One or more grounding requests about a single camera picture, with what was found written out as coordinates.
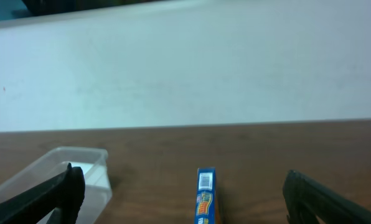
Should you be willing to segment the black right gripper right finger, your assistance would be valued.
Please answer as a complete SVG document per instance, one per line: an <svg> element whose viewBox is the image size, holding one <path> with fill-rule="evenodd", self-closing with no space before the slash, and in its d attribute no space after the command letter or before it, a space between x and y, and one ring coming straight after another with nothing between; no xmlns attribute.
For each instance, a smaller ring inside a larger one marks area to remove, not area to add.
<svg viewBox="0 0 371 224"><path fill-rule="evenodd" d="M283 185L289 223L371 223L371 212L314 179L289 170Z"/></svg>

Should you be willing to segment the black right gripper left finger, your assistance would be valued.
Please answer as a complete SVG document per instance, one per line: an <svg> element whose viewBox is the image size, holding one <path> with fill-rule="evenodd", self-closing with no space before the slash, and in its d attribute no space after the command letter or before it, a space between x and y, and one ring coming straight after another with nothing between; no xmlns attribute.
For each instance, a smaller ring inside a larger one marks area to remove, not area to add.
<svg viewBox="0 0 371 224"><path fill-rule="evenodd" d="M0 224L75 224L85 198L85 178L80 167L67 165L59 175L0 203Z"/></svg>

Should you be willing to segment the blue Kool Fever box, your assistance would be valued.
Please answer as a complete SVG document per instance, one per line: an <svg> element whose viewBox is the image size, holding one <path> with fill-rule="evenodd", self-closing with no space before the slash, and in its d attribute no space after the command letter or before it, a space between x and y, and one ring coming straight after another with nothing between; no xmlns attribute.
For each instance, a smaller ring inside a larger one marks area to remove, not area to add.
<svg viewBox="0 0 371 224"><path fill-rule="evenodd" d="M221 224L214 167L199 168L195 201L195 224Z"/></svg>

